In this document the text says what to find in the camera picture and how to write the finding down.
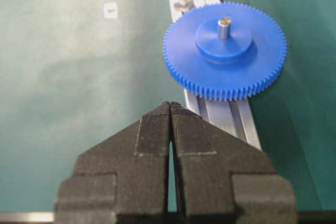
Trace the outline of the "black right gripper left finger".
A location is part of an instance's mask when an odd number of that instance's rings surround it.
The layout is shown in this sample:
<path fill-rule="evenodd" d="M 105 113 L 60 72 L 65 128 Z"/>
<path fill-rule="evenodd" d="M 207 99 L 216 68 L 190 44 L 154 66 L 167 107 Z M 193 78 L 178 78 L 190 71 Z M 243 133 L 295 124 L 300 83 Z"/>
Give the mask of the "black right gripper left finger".
<path fill-rule="evenodd" d="M 170 104 L 80 154 L 58 189 L 55 223 L 165 223 Z"/>

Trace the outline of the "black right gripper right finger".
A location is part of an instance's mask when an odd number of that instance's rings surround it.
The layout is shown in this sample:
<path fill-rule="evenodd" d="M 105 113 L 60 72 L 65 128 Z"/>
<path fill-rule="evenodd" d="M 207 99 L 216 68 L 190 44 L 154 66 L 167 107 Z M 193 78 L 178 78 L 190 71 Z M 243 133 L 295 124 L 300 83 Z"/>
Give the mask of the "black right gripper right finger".
<path fill-rule="evenodd" d="M 170 105 L 177 205 L 186 223 L 296 223 L 291 183 L 266 153 Z"/>

